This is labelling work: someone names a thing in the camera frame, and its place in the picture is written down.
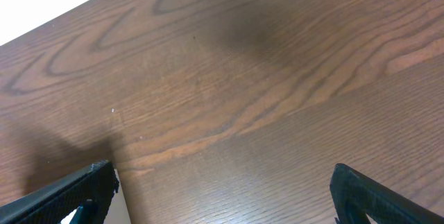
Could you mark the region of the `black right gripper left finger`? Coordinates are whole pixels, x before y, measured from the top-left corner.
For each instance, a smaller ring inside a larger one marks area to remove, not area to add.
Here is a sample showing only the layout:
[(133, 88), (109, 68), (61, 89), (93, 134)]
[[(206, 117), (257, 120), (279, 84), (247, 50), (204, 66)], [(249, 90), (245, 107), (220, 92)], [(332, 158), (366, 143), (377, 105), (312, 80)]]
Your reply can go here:
[(74, 213), (72, 223), (103, 224), (119, 180), (112, 162), (103, 160), (1, 207), (1, 224), (61, 223)]

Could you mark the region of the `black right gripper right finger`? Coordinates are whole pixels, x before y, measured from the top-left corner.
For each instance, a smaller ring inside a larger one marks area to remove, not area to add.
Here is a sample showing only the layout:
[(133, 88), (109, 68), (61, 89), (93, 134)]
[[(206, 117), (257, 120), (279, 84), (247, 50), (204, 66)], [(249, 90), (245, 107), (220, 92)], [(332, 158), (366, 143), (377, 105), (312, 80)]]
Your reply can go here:
[(346, 164), (338, 163), (330, 180), (337, 224), (443, 224), (443, 217), (421, 207)]

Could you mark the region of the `white box pink inside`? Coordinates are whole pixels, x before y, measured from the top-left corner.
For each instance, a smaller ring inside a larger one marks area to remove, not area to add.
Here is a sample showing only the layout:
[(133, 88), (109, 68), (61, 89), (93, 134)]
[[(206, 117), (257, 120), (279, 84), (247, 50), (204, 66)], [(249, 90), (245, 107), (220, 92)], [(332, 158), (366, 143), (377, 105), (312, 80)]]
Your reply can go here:
[[(88, 205), (93, 206), (92, 199), (87, 199), (83, 203), (83, 207), (79, 206), (75, 210), (71, 211), (60, 221), (60, 224), (73, 223), (75, 215), (77, 215), (77, 213), (80, 213), (81, 210), (87, 210)], [(118, 192), (114, 192), (114, 196), (110, 202), (110, 206), (103, 220), (103, 224), (131, 224), (130, 215), (128, 212), (128, 207), (121, 183), (119, 183)]]

